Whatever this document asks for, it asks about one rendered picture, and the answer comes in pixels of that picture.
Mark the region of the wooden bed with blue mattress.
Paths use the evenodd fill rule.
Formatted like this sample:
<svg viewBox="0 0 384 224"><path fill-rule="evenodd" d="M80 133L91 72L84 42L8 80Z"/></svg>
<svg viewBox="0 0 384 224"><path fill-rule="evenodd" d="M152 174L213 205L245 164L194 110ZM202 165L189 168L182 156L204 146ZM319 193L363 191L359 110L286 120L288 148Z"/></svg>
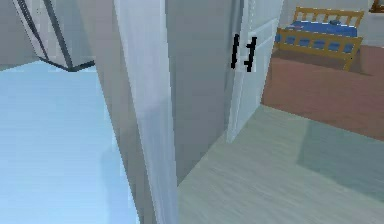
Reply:
<svg viewBox="0 0 384 224"><path fill-rule="evenodd" d="M357 34L363 11L297 6L291 24L277 28L274 46L344 61L349 71L363 37Z"/></svg>

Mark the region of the white room door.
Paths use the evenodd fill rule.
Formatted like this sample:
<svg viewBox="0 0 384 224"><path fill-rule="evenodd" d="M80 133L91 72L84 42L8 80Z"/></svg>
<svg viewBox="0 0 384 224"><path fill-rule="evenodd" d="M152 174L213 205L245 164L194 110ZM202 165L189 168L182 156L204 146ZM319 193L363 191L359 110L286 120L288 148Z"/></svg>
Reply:
<svg viewBox="0 0 384 224"><path fill-rule="evenodd" d="M242 0L239 46L227 142L234 141L247 121L260 106L273 44L284 0ZM252 71L247 72L244 62L248 59L246 47L252 37L257 37Z"/></svg>

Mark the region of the white cabinet with black trim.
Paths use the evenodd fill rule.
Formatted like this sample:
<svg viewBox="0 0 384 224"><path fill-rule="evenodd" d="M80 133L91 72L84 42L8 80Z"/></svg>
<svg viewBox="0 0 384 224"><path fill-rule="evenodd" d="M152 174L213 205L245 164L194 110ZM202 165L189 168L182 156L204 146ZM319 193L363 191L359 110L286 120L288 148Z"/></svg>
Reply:
<svg viewBox="0 0 384 224"><path fill-rule="evenodd" d="M68 72L95 64L77 0L12 0L37 57Z"/></svg>

